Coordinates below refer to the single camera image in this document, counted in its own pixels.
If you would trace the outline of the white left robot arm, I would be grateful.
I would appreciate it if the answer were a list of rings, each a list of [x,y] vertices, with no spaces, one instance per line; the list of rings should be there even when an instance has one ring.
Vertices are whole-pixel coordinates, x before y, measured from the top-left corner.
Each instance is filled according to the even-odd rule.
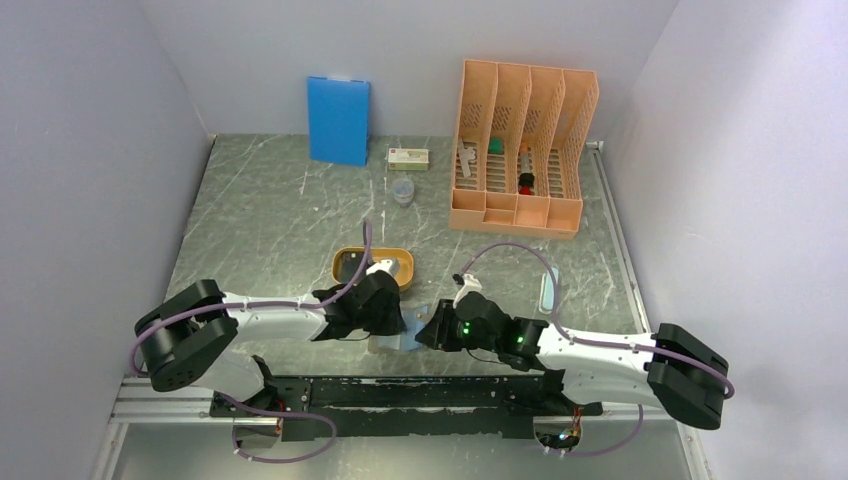
[[[373,336],[405,331],[400,287],[385,271],[356,284],[291,298],[256,298],[222,291],[211,279],[187,287],[134,326],[132,355],[141,355],[151,385],[171,392],[202,386],[237,400],[249,414],[273,409],[270,370],[237,345],[260,340],[339,340],[355,330]]]

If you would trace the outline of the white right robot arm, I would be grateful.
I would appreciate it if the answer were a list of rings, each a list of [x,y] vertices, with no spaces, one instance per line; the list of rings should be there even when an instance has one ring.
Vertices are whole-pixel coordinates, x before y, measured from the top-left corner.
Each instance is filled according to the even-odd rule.
[[[735,388],[729,363],[683,327],[609,334],[566,329],[549,320],[511,316],[478,292],[443,300],[416,342],[444,352],[485,350],[518,371],[553,371],[539,391],[550,413],[598,402],[663,409],[701,430],[721,425]]]

